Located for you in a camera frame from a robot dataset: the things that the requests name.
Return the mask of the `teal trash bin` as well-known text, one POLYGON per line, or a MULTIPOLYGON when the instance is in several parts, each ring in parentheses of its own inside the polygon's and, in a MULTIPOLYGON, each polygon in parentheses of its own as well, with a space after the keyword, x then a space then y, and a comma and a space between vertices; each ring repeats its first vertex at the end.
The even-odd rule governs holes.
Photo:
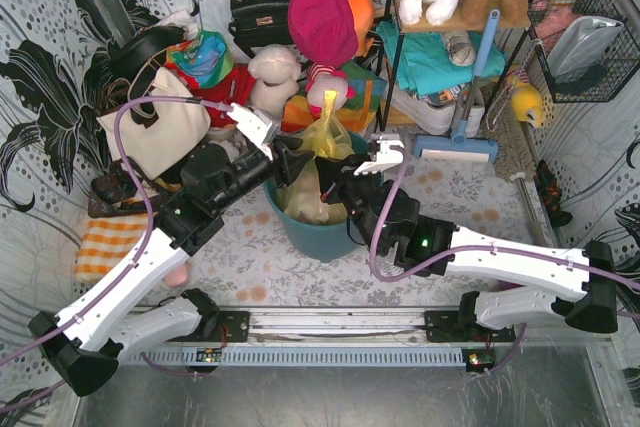
POLYGON ((269 179, 263 190, 288 240, 302 255, 328 263, 348 255, 362 241, 355 227, 347 223, 343 205, 320 200, 313 161, 306 164, 294 184, 279 188, 274 179, 269 179))

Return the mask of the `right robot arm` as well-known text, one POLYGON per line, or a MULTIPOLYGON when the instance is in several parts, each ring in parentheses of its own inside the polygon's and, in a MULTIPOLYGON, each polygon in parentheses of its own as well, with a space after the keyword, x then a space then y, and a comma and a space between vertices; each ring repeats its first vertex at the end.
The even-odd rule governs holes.
POLYGON ((413 275, 468 274, 510 284, 499 292, 470 292, 458 307, 456 332, 497 332, 517 323, 553 318, 576 330, 618 329, 616 278, 608 244, 583 249, 527 245, 420 214, 420 203, 398 180, 378 183, 376 155, 317 158, 321 199, 344 205, 381 282, 413 275))

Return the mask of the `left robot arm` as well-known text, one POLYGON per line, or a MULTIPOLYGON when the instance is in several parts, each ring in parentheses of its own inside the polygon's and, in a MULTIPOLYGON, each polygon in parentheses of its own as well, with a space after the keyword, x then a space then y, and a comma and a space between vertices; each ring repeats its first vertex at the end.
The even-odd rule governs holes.
POLYGON ((279 186, 293 183, 314 157, 301 144, 277 136, 235 161, 216 144, 195 148, 181 171, 182 188, 117 266, 68 307, 41 311, 30 321, 42 354, 77 396, 96 392, 122 361, 158 344, 222 333, 219 307, 199 289, 139 316, 129 313, 222 229, 229 206, 269 179, 279 186))

